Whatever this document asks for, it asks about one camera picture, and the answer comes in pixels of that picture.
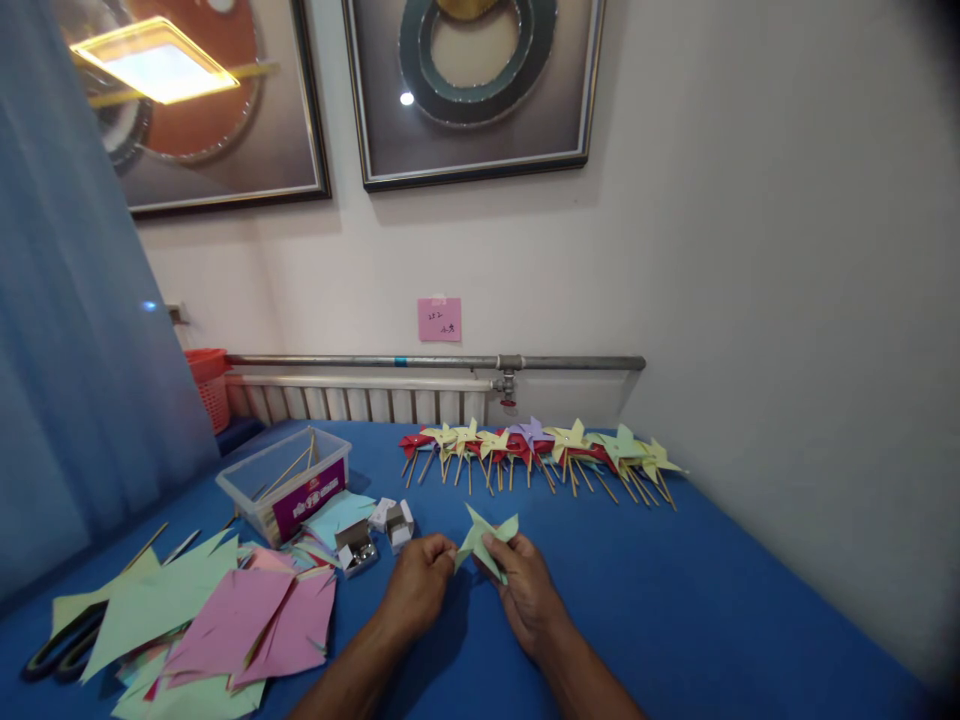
clear plastic container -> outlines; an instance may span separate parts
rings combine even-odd
[[[307,427],[227,468],[217,475],[217,485],[240,516],[277,548],[347,487],[352,447]]]

blue curtain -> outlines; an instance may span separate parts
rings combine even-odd
[[[0,10],[0,600],[218,457],[46,0]]]

scissor handle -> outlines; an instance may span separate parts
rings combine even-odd
[[[83,671],[87,669],[87,662],[90,660],[86,657],[86,654],[97,642],[99,634],[100,622],[97,622],[92,630],[80,636],[79,642],[71,644],[71,647],[67,648],[67,654],[57,665],[57,671],[53,674],[53,679],[64,685],[79,680]]]
[[[61,662],[68,657],[74,658],[75,661],[75,651],[79,651],[81,646],[85,646],[84,651],[86,651],[96,641],[96,633],[99,632],[105,613],[106,603],[93,605],[84,610],[76,620],[43,644],[37,654],[24,665],[20,671],[20,677],[26,682],[37,682],[53,674],[55,670],[59,672]],[[72,662],[69,669],[71,671],[74,669]],[[83,667],[73,679],[76,680],[81,674],[83,674]],[[63,680],[63,682],[72,682],[72,680]]]

radiator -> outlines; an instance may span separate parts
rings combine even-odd
[[[352,420],[428,425],[486,422],[492,380],[309,375],[227,375],[230,411],[265,425]]]

forearm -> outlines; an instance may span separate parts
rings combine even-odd
[[[535,660],[564,718],[646,718],[569,619],[546,633]]]
[[[372,717],[394,667],[411,644],[374,615],[303,696],[288,720]]]

